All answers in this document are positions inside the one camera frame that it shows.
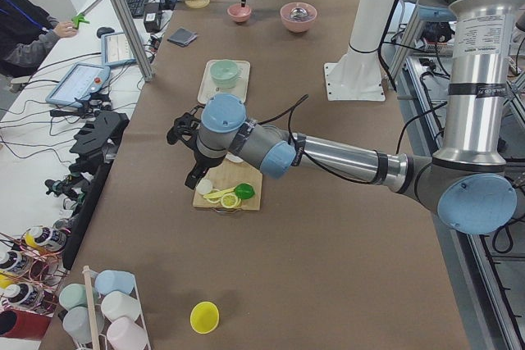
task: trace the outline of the red cup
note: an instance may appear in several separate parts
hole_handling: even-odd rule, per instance
[[[0,338],[42,340],[48,330],[51,317],[28,311],[0,312]]]

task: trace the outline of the black box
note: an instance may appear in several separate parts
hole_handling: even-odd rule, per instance
[[[144,6],[144,28],[148,33],[158,32],[161,29],[161,3],[147,3]]]

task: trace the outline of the blue cup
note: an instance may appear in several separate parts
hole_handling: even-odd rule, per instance
[[[108,295],[113,291],[129,295],[134,287],[135,276],[123,270],[104,270],[95,279],[95,289],[102,295]]]

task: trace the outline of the white cap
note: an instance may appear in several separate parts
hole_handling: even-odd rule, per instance
[[[6,298],[13,298],[20,294],[21,288],[18,284],[9,284],[5,290],[3,290],[3,296]]]
[[[28,234],[33,238],[38,238],[40,235],[42,235],[42,233],[42,227],[31,227]]]
[[[9,260],[9,252],[0,252],[0,264],[3,264]]]

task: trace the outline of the person's hand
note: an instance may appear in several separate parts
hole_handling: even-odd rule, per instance
[[[78,32],[78,30],[73,27],[73,22],[70,21],[59,22],[52,31],[61,39],[65,37],[73,37]]]

